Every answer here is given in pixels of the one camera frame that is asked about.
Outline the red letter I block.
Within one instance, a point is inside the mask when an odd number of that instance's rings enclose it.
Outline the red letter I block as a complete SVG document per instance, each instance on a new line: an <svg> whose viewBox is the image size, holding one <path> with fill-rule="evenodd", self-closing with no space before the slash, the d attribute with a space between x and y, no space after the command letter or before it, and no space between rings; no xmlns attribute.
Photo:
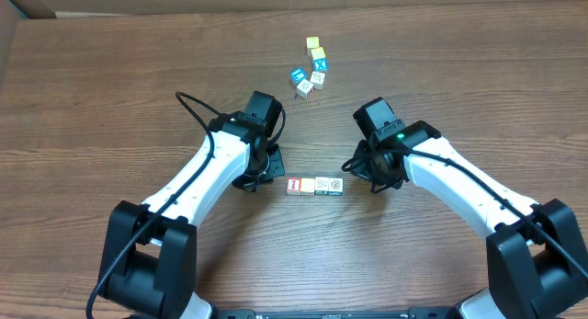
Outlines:
<svg viewBox="0 0 588 319"><path fill-rule="evenodd" d="M301 179L299 177L289 177L287 180L286 191L289 195L301 194Z"/></svg>

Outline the wooden letter K block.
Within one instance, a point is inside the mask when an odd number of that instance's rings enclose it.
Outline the wooden letter K block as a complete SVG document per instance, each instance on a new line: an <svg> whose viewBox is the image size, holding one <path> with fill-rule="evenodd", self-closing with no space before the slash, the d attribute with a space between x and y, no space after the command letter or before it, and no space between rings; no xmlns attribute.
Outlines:
<svg viewBox="0 0 588 319"><path fill-rule="evenodd" d="M312 196L315 194L315 179L314 178L302 178L300 180L300 194Z"/></svg>

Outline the wooden ladybug block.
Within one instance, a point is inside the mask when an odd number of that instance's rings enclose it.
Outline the wooden ladybug block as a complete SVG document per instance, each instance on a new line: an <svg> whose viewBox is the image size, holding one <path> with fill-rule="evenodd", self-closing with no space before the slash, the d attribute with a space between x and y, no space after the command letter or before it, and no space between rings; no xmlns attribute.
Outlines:
<svg viewBox="0 0 588 319"><path fill-rule="evenodd" d="M314 191L316 195L327 195L329 192L329 178L316 177Z"/></svg>

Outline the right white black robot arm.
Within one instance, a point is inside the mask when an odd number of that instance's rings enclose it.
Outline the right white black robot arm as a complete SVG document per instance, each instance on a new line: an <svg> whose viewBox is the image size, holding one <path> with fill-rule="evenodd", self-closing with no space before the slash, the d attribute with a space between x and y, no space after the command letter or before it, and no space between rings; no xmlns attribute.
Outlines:
<svg viewBox="0 0 588 319"><path fill-rule="evenodd" d="M343 171L374 194L405 182L424 188L485 242L487 287L435 318L556 318L586 299L587 247L569 206L503 186L430 124L405 125L381 97L353 118L364 138Z"/></svg>

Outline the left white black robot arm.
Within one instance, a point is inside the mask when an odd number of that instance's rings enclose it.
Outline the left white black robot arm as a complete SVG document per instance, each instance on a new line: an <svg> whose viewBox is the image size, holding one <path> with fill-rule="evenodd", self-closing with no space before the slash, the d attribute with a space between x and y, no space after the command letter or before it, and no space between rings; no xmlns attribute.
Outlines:
<svg viewBox="0 0 588 319"><path fill-rule="evenodd" d="M214 115L200 124L204 142L177 175L142 203L123 200L110 213L87 317L97 298L136 318L218 317L195 292L198 229L226 188L255 192L284 175L277 141L286 112L255 91L244 110Z"/></svg>

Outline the wooden letter O block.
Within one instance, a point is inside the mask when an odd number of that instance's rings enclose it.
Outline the wooden letter O block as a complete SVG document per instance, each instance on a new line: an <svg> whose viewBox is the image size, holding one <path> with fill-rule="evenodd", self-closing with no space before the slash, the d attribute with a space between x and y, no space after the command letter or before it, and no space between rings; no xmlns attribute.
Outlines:
<svg viewBox="0 0 588 319"><path fill-rule="evenodd" d="M313 94L314 90L314 83L307 79L302 79L296 87L297 95L304 99L308 99Z"/></svg>

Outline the blue letter L block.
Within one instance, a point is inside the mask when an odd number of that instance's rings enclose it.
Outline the blue letter L block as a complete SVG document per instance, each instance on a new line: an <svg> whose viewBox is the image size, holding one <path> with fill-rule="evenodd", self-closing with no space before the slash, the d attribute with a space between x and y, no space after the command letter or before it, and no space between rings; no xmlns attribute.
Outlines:
<svg viewBox="0 0 588 319"><path fill-rule="evenodd" d="M289 73L290 82L294 86L297 86L306 77L307 75L301 67L298 67Z"/></svg>

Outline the wooden turtle block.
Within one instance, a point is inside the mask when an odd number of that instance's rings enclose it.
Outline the wooden turtle block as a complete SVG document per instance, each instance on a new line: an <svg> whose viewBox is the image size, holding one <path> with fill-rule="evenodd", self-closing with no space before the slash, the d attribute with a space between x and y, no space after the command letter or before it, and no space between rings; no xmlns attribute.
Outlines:
<svg viewBox="0 0 588 319"><path fill-rule="evenodd" d="M316 90L322 90L324 87L326 74L322 72L313 71L310 76L310 82Z"/></svg>

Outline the blue letter X block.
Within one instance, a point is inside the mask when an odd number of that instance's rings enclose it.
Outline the blue letter X block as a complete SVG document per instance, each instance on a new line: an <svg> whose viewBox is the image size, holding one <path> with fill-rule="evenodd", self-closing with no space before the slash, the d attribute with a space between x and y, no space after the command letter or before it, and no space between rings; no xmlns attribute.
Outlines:
<svg viewBox="0 0 588 319"><path fill-rule="evenodd" d="M316 59L313 61L313 69L316 72L326 73L329 70L328 61L326 58Z"/></svg>

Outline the yellow block near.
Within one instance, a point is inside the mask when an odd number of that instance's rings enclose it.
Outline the yellow block near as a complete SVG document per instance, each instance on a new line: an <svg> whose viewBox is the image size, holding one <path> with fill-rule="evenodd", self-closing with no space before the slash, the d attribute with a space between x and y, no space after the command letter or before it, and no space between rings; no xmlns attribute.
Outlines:
<svg viewBox="0 0 588 319"><path fill-rule="evenodd" d="M318 48L312 49L311 50L311 57L314 61L320 60L320 59L325 59L326 55L325 55L324 48L318 47Z"/></svg>

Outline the yellow block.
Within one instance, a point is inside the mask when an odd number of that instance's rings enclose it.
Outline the yellow block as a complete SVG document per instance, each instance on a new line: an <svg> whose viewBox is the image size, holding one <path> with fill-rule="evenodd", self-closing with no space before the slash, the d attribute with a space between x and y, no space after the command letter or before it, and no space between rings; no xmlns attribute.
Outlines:
<svg viewBox="0 0 588 319"><path fill-rule="evenodd" d="M308 37L306 39L306 48L307 52L310 52L313 49L317 49L320 47L320 38L319 37Z"/></svg>
<svg viewBox="0 0 588 319"><path fill-rule="evenodd" d="M318 47L318 48L312 49L311 50L311 57L314 61L320 60L320 59L325 59L326 55L325 55L324 48Z"/></svg>

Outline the yellow block far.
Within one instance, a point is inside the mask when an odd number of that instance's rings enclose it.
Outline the yellow block far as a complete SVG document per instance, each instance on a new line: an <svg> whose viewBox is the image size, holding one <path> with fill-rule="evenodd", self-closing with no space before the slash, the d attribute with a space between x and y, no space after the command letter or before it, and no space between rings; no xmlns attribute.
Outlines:
<svg viewBox="0 0 588 319"><path fill-rule="evenodd" d="M320 47L320 38L319 37L308 37L306 39L306 48L307 52L310 52L313 49L317 49Z"/></svg>

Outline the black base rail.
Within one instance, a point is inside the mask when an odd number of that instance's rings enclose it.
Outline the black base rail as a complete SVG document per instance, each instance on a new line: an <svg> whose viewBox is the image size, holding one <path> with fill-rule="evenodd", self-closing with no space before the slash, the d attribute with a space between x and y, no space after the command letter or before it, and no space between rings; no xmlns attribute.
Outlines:
<svg viewBox="0 0 588 319"><path fill-rule="evenodd" d="M395 311L291 311L256 312L250 309L218 310L212 319L451 319L459 318L453 307L411 307Z"/></svg>

